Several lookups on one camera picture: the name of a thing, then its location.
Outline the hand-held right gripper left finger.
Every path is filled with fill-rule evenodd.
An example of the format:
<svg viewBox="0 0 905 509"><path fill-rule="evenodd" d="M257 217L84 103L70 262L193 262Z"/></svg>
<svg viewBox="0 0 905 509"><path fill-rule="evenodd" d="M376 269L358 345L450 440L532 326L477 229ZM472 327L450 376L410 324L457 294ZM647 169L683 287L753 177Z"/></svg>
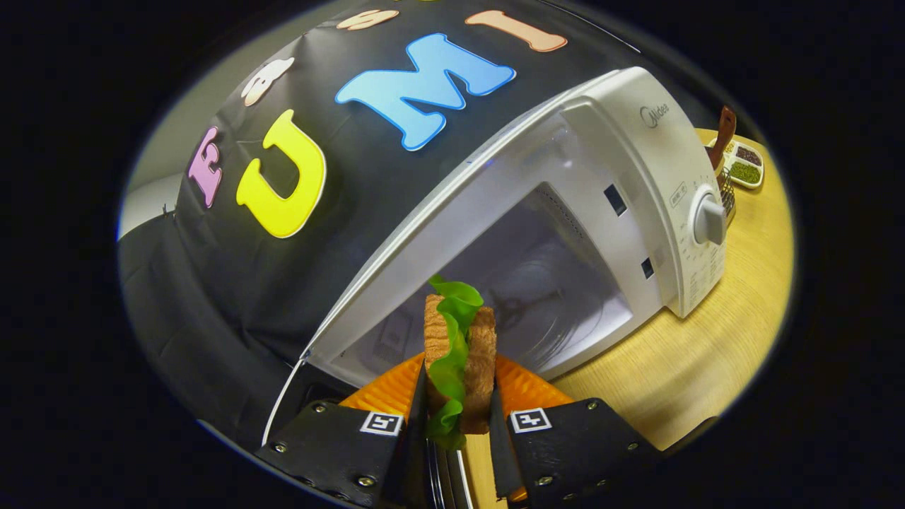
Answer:
<svg viewBox="0 0 905 509"><path fill-rule="evenodd" d="M301 361L256 457L356 508L426 508L426 374L417 355L361 390Z"/></svg>

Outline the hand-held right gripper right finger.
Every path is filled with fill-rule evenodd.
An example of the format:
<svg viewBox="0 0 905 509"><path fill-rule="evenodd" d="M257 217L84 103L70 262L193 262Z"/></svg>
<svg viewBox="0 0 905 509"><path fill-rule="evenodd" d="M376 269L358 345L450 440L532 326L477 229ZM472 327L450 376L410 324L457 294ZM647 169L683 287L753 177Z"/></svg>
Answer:
<svg viewBox="0 0 905 509"><path fill-rule="evenodd" d="M494 486L509 506L594 505L665 452L598 397L572 399L504 356L489 412Z"/></svg>

